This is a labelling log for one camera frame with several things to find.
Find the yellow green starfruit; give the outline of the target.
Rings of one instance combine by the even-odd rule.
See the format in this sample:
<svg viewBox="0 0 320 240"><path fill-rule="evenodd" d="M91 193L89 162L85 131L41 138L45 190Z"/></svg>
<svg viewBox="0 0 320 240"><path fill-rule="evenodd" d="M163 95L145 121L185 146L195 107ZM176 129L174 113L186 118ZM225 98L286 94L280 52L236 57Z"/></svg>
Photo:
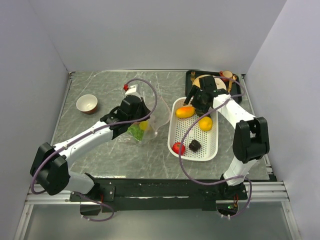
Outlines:
<svg viewBox="0 0 320 240"><path fill-rule="evenodd" d="M146 121L141 121L140 123L139 123L139 128L142 130L142 131L146 131L146 130L148 130L149 129L149 121L148 120L146 120Z"/></svg>

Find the green grapes bunch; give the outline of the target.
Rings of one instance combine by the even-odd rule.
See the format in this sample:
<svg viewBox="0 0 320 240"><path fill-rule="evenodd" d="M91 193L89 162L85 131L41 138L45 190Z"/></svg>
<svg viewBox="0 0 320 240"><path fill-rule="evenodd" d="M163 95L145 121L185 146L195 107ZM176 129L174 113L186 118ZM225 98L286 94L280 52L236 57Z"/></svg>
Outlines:
<svg viewBox="0 0 320 240"><path fill-rule="evenodd" d="M131 125L127 132L137 141L141 142L144 137L145 131L140 128L138 124Z"/></svg>

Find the orange yellow mango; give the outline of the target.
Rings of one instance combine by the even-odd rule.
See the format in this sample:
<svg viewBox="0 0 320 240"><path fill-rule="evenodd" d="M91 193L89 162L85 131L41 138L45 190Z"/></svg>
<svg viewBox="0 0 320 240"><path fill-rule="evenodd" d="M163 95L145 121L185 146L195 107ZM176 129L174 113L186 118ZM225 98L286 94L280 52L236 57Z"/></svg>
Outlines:
<svg viewBox="0 0 320 240"><path fill-rule="evenodd" d="M175 115L177 118L185 119L192 117L196 112L196 109L193 106L183 106L178 108L175 111Z"/></svg>

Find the clear zip top bag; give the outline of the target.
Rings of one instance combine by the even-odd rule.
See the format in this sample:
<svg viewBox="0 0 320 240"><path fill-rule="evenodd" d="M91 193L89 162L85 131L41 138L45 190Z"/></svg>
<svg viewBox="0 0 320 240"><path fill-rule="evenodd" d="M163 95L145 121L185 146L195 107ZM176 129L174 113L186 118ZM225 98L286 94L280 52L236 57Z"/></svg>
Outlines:
<svg viewBox="0 0 320 240"><path fill-rule="evenodd" d="M144 131L142 141L135 140L128 131L122 134L118 140L121 143L129 144L129 145L143 145L148 143L157 137L159 128L167 124L171 117L171 110L169 106L164 101L163 96L160 92L157 92L157 105L155 107L154 112L150 115L148 120L149 128Z"/></svg>

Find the yellow pear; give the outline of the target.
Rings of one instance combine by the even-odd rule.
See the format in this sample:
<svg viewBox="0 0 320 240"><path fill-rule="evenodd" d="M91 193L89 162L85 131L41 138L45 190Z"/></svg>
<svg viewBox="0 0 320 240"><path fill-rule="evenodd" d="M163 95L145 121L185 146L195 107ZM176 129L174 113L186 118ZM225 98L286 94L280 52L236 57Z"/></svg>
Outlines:
<svg viewBox="0 0 320 240"><path fill-rule="evenodd" d="M204 118L202 118L198 121L198 126L199 126L200 130L202 130L204 132L208 132L213 127L213 120L210 117L205 116Z"/></svg>

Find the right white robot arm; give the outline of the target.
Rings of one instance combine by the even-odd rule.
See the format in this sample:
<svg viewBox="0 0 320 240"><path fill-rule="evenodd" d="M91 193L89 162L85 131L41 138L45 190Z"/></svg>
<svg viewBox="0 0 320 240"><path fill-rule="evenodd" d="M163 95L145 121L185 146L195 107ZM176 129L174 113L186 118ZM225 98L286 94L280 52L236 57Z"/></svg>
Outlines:
<svg viewBox="0 0 320 240"><path fill-rule="evenodd" d="M232 150L234 157L219 186L219 195L232 198L236 186L243 183L251 167L270 151L268 122L264 117L256 117L242 108L227 90L218 89L216 76L199 79L199 86L193 85L184 104L191 104L200 113L201 119L217 111L234 128Z"/></svg>

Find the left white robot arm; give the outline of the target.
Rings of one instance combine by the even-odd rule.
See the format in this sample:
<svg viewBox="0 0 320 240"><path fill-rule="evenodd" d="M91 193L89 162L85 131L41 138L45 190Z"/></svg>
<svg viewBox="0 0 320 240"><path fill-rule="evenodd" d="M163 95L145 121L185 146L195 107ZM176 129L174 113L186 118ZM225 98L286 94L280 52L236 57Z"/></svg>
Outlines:
<svg viewBox="0 0 320 240"><path fill-rule="evenodd" d="M82 155L125 133L132 124L149 119L152 113L142 97L128 95L84 132L55 145L43 143L30 169L31 192L38 193L34 189L38 183L51 196L69 190L81 193L88 201L95 200L100 193L95 178L88 173L72 172L70 166Z"/></svg>

